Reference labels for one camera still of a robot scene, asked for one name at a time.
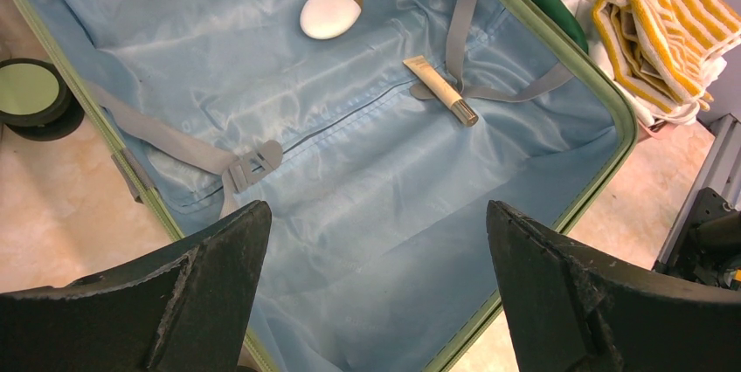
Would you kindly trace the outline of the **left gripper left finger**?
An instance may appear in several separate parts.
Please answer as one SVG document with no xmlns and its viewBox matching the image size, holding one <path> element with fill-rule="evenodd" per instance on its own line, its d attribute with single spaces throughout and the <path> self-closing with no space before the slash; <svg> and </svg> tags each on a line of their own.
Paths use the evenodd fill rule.
<svg viewBox="0 0 741 372">
<path fill-rule="evenodd" d="M 240 370 L 271 223 L 255 201 L 67 286 L 3 293 L 2 370 Z"/>
</svg>

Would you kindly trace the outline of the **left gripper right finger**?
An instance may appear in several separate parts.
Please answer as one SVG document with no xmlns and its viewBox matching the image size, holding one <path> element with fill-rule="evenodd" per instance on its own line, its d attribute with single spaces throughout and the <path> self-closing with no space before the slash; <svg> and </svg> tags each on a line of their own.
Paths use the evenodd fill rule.
<svg viewBox="0 0 741 372">
<path fill-rule="evenodd" d="M 632 265 L 502 201 L 486 226 L 520 370 L 739 370 L 739 293 Z"/>
</svg>

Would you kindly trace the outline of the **wooden stick bundle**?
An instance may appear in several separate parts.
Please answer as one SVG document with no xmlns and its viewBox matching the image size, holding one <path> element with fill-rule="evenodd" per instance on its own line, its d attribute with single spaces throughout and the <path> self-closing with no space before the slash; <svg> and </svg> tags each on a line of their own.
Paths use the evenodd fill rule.
<svg viewBox="0 0 741 372">
<path fill-rule="evenodd" d="M 469 104 L 424 56 L 404 59 L 403 64 L 419 79 L 419 83 L 410 88 L 412 97 L 440 101 L 465 127 L 472 127 L 479 120 Z"/>
</svg>

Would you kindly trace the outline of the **green hard-shell suitcase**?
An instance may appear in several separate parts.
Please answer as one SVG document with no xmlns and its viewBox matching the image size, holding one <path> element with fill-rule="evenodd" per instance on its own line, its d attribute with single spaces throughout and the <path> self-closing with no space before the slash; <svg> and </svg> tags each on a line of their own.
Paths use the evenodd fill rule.
<svg viewBox="0 0 741 372">
<path fill-rule="evenodd" d="M 567 231 L 631 107 L 530 0 L 12 0 L 173 238 L 273 213 L 245 348 L 265 371 L 447 371 L 501 312 L 486 211 Z M 424 56 L 478 115 L 417 100 Z"/>
</svg>

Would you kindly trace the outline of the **yellow white striped garment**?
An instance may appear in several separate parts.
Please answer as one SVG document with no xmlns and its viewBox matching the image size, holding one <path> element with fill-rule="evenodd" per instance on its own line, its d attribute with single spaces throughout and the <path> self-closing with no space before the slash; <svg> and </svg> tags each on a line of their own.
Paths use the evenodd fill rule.
<svg viewBox="0 0 741 372">
<path fill-rule="evenodd" d="M 740 43 L 723 0 L 595 0 L 592 21 L 617 83 L 666 114 L 708 110 L 708 64 Z"/>
</svg>

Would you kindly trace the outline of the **white oval item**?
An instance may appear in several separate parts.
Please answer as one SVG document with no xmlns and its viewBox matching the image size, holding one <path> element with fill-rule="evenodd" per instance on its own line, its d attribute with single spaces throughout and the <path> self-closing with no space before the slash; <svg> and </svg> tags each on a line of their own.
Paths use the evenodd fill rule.
<svg viewBox="0 0 741 372">
<path fill-rule="evenodd" d="M 307 0 L 300 13 L 300 27 L 313 39 L 339 37 L 359 19 L 364 0 Z"/>
</svg>

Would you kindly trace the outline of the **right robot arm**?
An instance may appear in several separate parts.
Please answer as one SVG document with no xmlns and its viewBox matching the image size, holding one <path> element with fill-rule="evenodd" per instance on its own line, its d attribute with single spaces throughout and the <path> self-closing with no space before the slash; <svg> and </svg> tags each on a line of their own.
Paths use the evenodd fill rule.
<svg viewBox="0 0 741 372">
<path fill-rule="evenodd" d="M 738 292 L 740 212 L 714 189 L 700 189 L 679 229 L 665 242 L 653 270 Z"/>
</svg>

